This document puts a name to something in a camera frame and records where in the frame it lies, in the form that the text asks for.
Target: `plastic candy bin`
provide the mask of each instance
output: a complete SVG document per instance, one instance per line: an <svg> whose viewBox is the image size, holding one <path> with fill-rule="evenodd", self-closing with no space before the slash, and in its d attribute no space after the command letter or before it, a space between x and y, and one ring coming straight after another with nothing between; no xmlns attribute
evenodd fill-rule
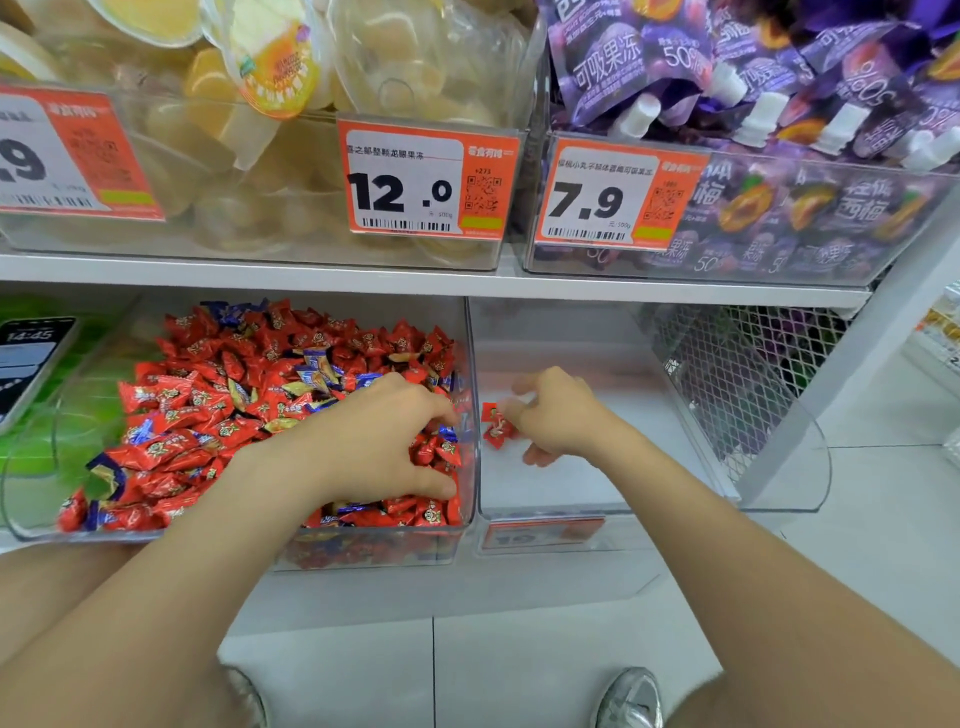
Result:
<svg viewBox="0 0 960 728"><path fill-rule="evenodd" d="M264 295L271 299L283 298L283 294L252 292L246 292L244 298L253 300ZM134 362L157 357L154 338L163 333L164 313L189 310L191 304L209 298L236 298L236 295L235 292L231 297L223 292L180 291L157 294L142 301L96 354L64 383L56 404L39 412L24 427L10 456L0 464L0 508L18 540L143 542L162 534L162 531L60 533L55 523L60 504L81 483L89 483L94 488L102 482L89 479L92 476L84 464L104 447L115 444L123 431L117 380L132 379ZM455 339L458 351L454 400L462 418L458 435L463 457L460 484L464 524L437 528L302 528L280 555L276 568L312 570L451 562L473 521L479 474L477 417L472 394L475 390L473 353L466 300L345 294L305 296L294 299L294 305L313 306L334 316L355 317L365 326L392 326L400 318L406 318L419 328L439 325Z"/></svg>

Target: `clear plastic bin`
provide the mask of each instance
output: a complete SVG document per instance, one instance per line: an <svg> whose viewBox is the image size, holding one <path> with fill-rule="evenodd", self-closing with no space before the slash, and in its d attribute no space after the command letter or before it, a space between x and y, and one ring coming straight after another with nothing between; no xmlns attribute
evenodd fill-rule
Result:
<svg viewBox="0 0 960 728"><path fill-rule="evenodd" d="M744 512L768 520L816 513L826 501L827 444L783 370L804 342L789 313L781 320L722 306L490 300L471 300L471 309L483 401L505 396L518 373L559 365ZM755 320L763 326L751 327ZM528 468L520 463L526 446L483 445L481 555L653 553L606 477L577 458Z"/></svg>
<svg viewBox="0 0 960 728"><path fill-rule="evenodd" d="M666 251L535 244L560 137L548 136L535 214L512 238L522 241L518 254L533 273L864 286L921 234L956 184L948 174L810 158L800 147L796 158L772 158L640 143L709 155Z"/></svg>
<svg viewBox="0 0 960 728"><path fill-rule="evenodd" d="M245 292L243 298L282 294ZM162 335L164 313L189 310L200 300L238 300L224 292L181 291L157 293L141 302L135 312L68 379L59 401L38 413L24 428L0 471L0 508L17 539L50 541L150 541L162 531L61 533L56 529L60 504L77 487L103 484L90 475L85 463L104 447L115 445L124 429L117 397L118 379L132 380L136 361L158 358L154 338ZM315 295L294 300L297 307L314 306L334 316L355 317L365 326L392 326L406 318L419 328L439 325L457 342L454 400L461 413L458 436L463 467L460 469L464 524L437 528L302 528L276 563L279 570L340 567L413 566L445 564L473 521L479 468L477 427L472 392L475 389L470 324L463 299L439 297Z"/></svg>
<svg viewBox="0 0 960 728"><path fill-rule="evenodd" d="M108 94L166 222L0 214L0 230L14 248L341 266L496 267L502 240L351 232L336 115L309 109L281 122L260 114L239 101L216 49L202 43L156 48L115 30L64 36L61 28L55 28L57 35L47 27L41 25L34 39L60 62L62 78L50 85ZM337 109L351 109L342 89L334 97ZM519 92L516 97L523 100ZM473 117L455 110L448 109L444 118L460 120L456 123L393 121L512 134L522 150L525 128L471 126L461 122Z"/></svg>

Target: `smartphone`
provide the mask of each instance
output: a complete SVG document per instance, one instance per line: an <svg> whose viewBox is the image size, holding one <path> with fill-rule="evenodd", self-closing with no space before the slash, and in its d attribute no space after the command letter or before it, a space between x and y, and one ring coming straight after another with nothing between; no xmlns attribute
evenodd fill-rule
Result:
<svg viewBox="0 0 960 728"><path fill-rule="evenodd" d="M0 435L27 410L79 331L72 316L0 324Z"/></svg>

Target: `barcode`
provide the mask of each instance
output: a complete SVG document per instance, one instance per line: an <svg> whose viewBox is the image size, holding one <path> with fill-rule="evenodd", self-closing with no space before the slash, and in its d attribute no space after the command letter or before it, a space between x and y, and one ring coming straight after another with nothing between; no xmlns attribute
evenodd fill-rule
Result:
<svg viewBox="0 0 960 728"><path fill-rule="evenodd" d="M585 231L575 228L547 228L546 234L548 237L561 237L564 240L593 240L596 242L601 240L617 242L627 239L626 232Z"/></svg>
<svg viewBox="0 0 960 728"><path fill-rule="evenodd" d="M378 228L392 231L450 232L449 223L424 223L412 220L388 220L383 217L362 217L360 224L364 228Z"/></svg>
<svg viewBox="0 0 960 728"><path fill-rule="evenodd" d="M99 205L86 197L62 197L60 195L18 195L0 193L0 205L6 207L45 207L53 209L95 209Z"/></svg>

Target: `metal grid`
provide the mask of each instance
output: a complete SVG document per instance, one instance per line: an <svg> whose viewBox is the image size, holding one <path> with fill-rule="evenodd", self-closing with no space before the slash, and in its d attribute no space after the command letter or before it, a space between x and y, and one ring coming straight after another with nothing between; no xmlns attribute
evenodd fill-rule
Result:
<svg viewBox="0 0 960 728"><path fill-rule="evenodd" d="M735 483L848 324L826 309L661 305L654 352Z"/></svg>

